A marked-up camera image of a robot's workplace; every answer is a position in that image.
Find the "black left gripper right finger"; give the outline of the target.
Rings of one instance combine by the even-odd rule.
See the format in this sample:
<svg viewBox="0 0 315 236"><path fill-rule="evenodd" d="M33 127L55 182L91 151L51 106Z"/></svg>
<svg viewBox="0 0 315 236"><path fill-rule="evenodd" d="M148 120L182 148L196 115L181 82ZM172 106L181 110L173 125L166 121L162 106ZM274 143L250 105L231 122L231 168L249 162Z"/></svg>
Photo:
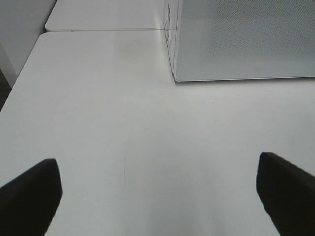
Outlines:
<svg viewBox="0 0 315 236"><path fill-rule="evenodd" d="M259 157L256 190L282 236L315 234L315 177L272 153Z"/></svg>

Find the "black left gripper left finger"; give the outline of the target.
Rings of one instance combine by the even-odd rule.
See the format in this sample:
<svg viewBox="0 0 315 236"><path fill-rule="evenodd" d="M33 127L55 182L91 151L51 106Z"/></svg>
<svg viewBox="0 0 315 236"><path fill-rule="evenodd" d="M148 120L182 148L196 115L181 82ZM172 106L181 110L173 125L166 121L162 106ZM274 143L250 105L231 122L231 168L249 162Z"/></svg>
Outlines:
<svg viewBox="0 0 315 236"><path fill-rule="evenodd" d="M43 236L63 190L56 159L44 159L0 188L0 234Z"/></svg>

